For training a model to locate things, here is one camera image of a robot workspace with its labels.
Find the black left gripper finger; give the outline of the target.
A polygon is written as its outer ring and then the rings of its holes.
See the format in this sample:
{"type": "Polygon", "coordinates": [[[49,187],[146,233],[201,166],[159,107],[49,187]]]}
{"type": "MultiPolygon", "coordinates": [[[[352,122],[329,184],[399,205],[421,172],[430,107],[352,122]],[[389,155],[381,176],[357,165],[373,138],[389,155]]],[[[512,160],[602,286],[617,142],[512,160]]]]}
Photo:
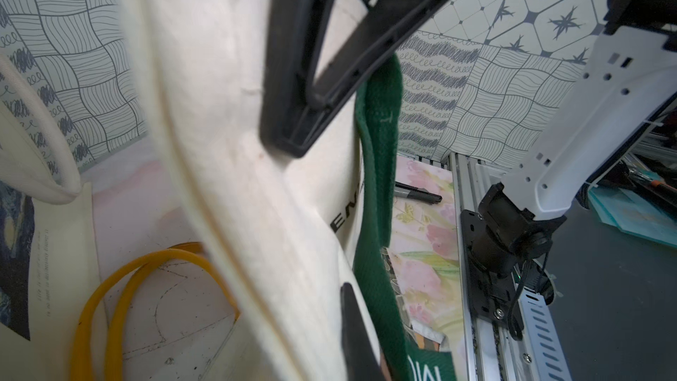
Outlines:
{"type": "Polygon", "coordinates": [[[385,381],[379,361],[371,348],[359,304],[351,284],[340,288],[342,312],[341,344],[348,381],[385,381]]]}

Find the green-handled floral canvas bag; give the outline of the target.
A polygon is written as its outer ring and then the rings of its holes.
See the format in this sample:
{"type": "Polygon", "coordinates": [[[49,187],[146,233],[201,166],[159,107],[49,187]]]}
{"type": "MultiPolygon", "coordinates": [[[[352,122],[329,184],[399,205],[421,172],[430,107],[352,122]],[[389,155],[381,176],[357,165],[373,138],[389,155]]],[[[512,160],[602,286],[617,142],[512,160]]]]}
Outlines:
{"type": "Polygon", "coordinates": [[[361,83],[301,158],[260,137],[273,0],[120,0],[149,130],[271,377],[347,380],[340,288],[385,379],[453,380],[405,329],[386,267],[400,63],[361,83]]]}

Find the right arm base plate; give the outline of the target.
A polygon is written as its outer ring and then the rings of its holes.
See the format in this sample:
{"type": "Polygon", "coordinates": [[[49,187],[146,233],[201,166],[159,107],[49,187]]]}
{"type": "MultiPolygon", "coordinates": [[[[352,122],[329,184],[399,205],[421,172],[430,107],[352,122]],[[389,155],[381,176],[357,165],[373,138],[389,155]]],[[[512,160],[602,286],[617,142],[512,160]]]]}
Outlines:
{"type": "Polygon", "coordinates": [[[460,216],[461,237],[468,264],[468,300],[471,315],[497,324],[509,331],[514,340],[523,340],[525,323],[520,306],[511,304],[517,297],[518,285],[512,275],[501,277],[485,270],[472,255],[472,244],[486,230],[486,224],[477,213],[463,210],[460,216]]]}

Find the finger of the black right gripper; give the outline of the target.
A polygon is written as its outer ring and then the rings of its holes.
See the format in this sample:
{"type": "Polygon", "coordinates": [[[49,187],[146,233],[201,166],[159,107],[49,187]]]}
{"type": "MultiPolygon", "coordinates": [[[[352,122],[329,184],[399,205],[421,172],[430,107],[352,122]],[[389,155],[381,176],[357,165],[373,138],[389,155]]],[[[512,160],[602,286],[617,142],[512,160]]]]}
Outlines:
{"type": "Polygon", "coordinates": [[[336,0],[273,0],[260,122],[264,144],[295,158],[306,155],[358,86],[444,1],[377,0],[322,67],[336,0]]]}

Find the yellow-handled cartoon canvas bag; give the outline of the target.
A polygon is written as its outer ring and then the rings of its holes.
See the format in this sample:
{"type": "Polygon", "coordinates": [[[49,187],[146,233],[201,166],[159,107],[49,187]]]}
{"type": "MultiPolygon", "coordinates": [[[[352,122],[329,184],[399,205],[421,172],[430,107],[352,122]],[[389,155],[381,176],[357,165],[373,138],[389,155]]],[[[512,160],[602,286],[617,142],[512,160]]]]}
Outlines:
{"type": "Polygon", "coordinates": [[[168,357],[181,341],[225,333],[241,316],[199,242],[180,243],[122,265],[79,314],[70,380],[121,380],[133,358],[168,357]]]}

